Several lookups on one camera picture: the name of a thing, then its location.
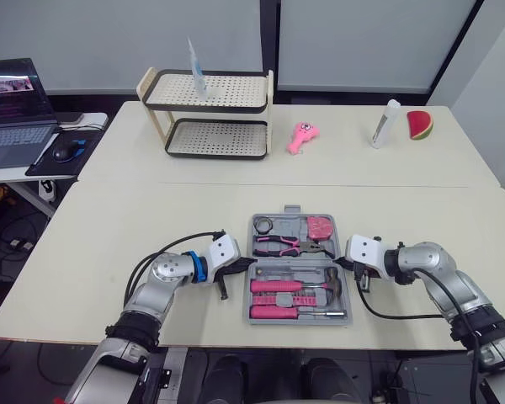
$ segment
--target blue ring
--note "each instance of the blue ring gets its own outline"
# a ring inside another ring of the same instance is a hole
[[[187,253],[191,256],[194,262],[194,267],[197,269],[196,272],[196,281],[197,282],[205,282],[206,276],[204,273],[204,268],[202,267],[202,263],[200,262],[200,259],[196,255],[194,251],[187,251]]]

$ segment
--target white bottle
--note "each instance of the white bottle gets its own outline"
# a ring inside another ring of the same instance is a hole
[[[372,136],[372,147],[379,149],[385,143],[391,127],[396,121],[396,117],[401,111],[401,103],[395,99],[390,99],[385,107],[384,114],[381,116],[380,123],[376,128],[374,136]]]
[[[194,53],[191,40],[187,38],[187,41],[189,43],[189,57],[191,60],[191,70],[193,71],[194,87],[200,100],[205,101],[208,98],[208,88],[205,85],[204,74],[200,68],[199,60],[196,58],[196,53]]]

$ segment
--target laptop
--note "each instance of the laptop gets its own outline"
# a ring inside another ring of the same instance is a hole
[[[34,163],[56,128],[34,63],[29,58],[0,61],[0,168]]]

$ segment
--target laptop screen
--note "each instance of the laptop screen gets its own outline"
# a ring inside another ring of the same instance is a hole
[[[55,121],[30,59],[0,61],[0,125]]]

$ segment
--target pink hair dryer toy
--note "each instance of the pink hair dryer toy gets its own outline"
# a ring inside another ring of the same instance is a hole
[[[300,152],[301,145],[317,136],[320,133],[318,128],[306,122],[300,122],[294,128],[294,136],[292,142],[286,147],[290,154],[297,154]]]

